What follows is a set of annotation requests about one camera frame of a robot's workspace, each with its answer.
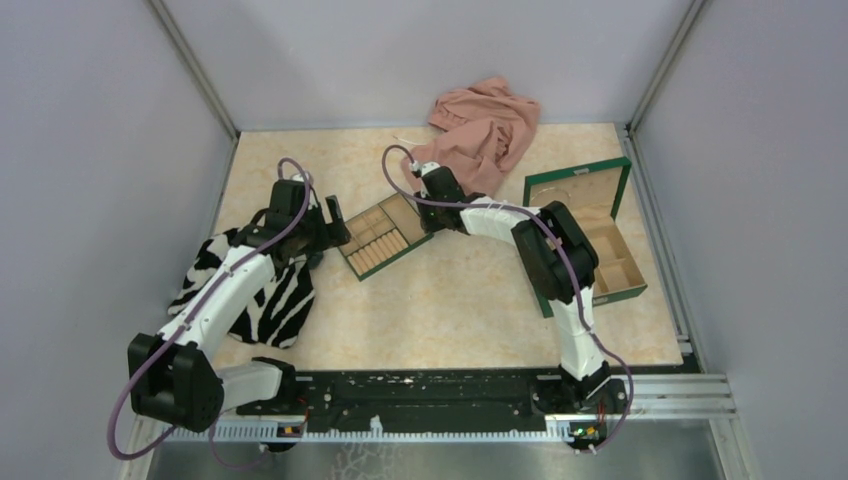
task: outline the gray floor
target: gray floor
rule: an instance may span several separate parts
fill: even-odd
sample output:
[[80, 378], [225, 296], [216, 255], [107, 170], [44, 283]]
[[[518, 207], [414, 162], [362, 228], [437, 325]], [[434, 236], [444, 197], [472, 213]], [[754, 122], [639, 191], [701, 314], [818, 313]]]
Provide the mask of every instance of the gray floor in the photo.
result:
[[[222, 444], [246, 463], [256, 445]], [[250, 472], [218, 465], [206, 443], [166, 443], [150, 480], [229, 479], [716, 479], [723, 478], [706, 422], [632, 421], [596, 458], [556, 444], [303, 444]]]

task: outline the open box lid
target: open box lid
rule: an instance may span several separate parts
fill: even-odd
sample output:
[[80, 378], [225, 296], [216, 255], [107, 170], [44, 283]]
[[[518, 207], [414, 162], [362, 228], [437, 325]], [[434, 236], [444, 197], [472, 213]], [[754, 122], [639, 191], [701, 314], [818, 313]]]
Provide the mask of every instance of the open box lid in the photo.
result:
[[630, 174], [627, 157], [563, 168], [524, 178], [524, 206], [559, 200], [584, 229], [593, 219], [615, 219]]

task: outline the black and white striped fabric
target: black and white striped fabric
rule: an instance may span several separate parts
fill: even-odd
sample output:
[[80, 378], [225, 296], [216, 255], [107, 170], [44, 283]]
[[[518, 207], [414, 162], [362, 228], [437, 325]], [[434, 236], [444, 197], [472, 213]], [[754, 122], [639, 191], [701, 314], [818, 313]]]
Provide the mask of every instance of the black and white striped fabric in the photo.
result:
[[[168, 307], [177, 315], [215, 275], [238, 233], [227, 230], [203, 242], [197, 259], [186, 273], [183, 288]], [[256, 292], [230, 329], [230, 336], [245, 343], [265, 343], [278, 348], [294, 345], [315, 300], [312, 277], [305, 258], [298, 258]]]

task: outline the white wall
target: white wall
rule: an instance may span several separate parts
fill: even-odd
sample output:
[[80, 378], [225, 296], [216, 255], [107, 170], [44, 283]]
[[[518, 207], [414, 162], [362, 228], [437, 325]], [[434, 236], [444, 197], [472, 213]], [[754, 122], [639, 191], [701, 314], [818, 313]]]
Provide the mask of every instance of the white wall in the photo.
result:
[[546, 122], [630, 120], [690, 0], [170, 0], [242, 130], [423, 124], [503, 74]]
[[713, 2], [638, 140], [763, 478], [846, 478], [848, 3]]
[[127, 344], [164, 321], [229, 140], [140, 0], [6, 2], [0, 61], [0, 476], [114, 478]]

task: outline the beige tabletop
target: beige tabletop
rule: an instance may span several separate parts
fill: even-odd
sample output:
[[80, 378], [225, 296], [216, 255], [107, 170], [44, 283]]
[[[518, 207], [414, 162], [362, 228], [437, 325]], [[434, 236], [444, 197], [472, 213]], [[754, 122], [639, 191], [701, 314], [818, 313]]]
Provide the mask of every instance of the beige tabletop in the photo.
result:
[[[277, 160], [297, 159], [319, 198], [336, 195], [346, 218], [393, 193], [380, 157], [397, 138], [426, 142], [429, 127], [243, 133], [216, 230], [242, 227], [267, 207]], [[611, 124], [543, 125], [495, 196], [520, 204], [524, 177], [620, 157]], [[406, 186], [390, 157], [396, 181]], [[664, 292], [630, 186], [616, 223], [648, 284], [639, 297], [595, 307], [599, 337], [633, 365], [682, 362]], [[489, 368], [558, 363], [552, 319], [539, 306], [514, 247], [497, 240], [440, 232], [359, 282], [337, 250], [313, 271], [316, 300], [291, 348], [246, 345], [227, 338], [215, 358], [222, 367], [254, 356], [299, 370]]]

